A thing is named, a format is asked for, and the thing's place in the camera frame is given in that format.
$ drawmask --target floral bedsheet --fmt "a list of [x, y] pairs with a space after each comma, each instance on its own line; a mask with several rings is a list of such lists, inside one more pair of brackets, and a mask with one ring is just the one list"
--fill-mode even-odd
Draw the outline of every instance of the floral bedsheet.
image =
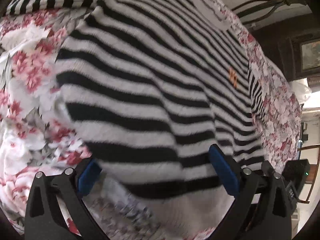
[[[301, 113], [297, 100], [237, 16], [221, 0], [211, 1], [227, 17], [262, 87], [268, 114], [264, 120], [252, 118], [267, 158], [281, 172], [285, 161], [296, 154]], [[1, 22], [0, 206], [20, 233], [34, 175], [38, 171], [60, 174], [91, 155], [68, 119], [55, 82], [54, 64], [64, 39], [88, 13], [84, 8], [41, 10], [5, 17]], [[106, 174], [84, 202], [111, 240], [177, 239]], [[59, 204], [70, 231], [79, 233], [63, 202]], [[205, 239], [213, 230], [209, 228], [194, 239]]]

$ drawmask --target metal screw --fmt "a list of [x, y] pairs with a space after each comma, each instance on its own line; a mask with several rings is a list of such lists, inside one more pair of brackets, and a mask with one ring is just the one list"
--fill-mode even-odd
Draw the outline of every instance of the metal screw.
[[252, 171], [249, 168], [244, 168], [243, 172], [245, 175], [250, 175], [252, 173]]
[[36, 173], [36, 178], [39, 179], [39, 178], [41, 178], [41, 177], [42, 177], [42, 171], [37, 172], [37, 173]]
[[65, 171], [64, 171], [65, 174], [67, 175], [70, 175], [73, 173], [73, 168], [67, 168]]
[[273, 174], [273, 176], [275, 176], [276, 179], [281, 178], [281, 174], [279, 174], [279, 173], [277, 173], [277, 172], [275, 172], [275, 173]]

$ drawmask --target orange embroidered logo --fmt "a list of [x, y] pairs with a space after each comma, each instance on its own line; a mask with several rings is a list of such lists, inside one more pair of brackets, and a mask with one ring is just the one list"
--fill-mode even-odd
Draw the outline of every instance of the orange embroidered logo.
[[237, 73], [232, 68], [229, 70], [229, 79], [230, 82], [233, 83], [233, 87], [237, 88]]

